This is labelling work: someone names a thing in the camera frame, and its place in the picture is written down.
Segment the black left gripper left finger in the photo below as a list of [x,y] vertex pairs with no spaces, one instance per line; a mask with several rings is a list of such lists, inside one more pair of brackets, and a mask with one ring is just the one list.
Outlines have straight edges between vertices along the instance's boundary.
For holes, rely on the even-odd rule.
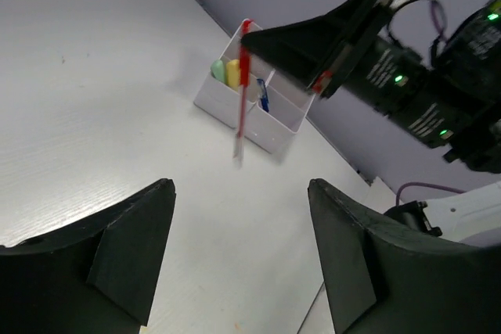
[[123,201],[1,248],[4,333],[137,333],[150,319],[175,208],[160,179]]

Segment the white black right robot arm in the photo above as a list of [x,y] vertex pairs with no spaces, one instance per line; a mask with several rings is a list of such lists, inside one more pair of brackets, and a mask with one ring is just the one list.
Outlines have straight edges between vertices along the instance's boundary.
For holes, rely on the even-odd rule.
[[500,0],[469,16],[431,63],[380,36],[397,13],[392,0],[347,0],[286,26],[246,32],[240,44],[302,91],[320,98],[344,88],[445,161],[500,172]]

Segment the green highlighter pen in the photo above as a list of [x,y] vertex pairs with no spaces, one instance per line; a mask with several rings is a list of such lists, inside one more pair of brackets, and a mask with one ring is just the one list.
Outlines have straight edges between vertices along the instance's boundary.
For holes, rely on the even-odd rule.
[[226,84],[225,64],[222,60],[217,59],[211,64],[211,74],[217,81]]

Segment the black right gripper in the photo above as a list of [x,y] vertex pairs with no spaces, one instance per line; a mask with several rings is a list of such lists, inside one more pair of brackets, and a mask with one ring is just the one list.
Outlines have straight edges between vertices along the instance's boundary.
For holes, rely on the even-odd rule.
[[392,1],[347,0],[310,20],[250,32],[241,45],[300,89],[329,98],[389,21]]

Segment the red gel pen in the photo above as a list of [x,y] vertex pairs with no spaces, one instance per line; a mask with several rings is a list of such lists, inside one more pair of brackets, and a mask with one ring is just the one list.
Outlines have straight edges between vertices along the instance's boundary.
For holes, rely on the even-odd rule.
[[243,166],[243,140],[245,134],[245,119],[247,114],[247,89],[249,86],[251,55],[243,46],[243,37],[250,31],[253,20],[245,19],[240,30],[239,60],[240,60],[240,104],[237,128],[234,140],[233,159],[237,167]]

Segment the yellow highlighter pen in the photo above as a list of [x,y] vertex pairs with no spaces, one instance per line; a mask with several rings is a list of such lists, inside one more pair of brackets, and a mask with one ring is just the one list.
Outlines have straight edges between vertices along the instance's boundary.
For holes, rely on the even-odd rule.
[[225,65],[226,84],[232,89],[237,91],[240,86],[240,61],[233,59]]

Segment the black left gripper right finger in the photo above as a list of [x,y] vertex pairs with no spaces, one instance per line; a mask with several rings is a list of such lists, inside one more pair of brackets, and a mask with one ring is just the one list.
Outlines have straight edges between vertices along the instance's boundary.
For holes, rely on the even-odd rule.
[[335,332],[499,332],[498,246],[419,232],[322,179],[308,200]]

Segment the blue gel pen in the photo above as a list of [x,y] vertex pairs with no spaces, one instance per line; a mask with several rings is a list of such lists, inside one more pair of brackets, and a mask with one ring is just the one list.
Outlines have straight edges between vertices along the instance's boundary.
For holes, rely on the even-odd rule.
[[269,97],[268,97],[268,92],[266,88],[265,81],[261,78],[257,79],[257,84],[260,90],[259,94],[259,100],[261,103],[261,108],[268,113],[269,112]]

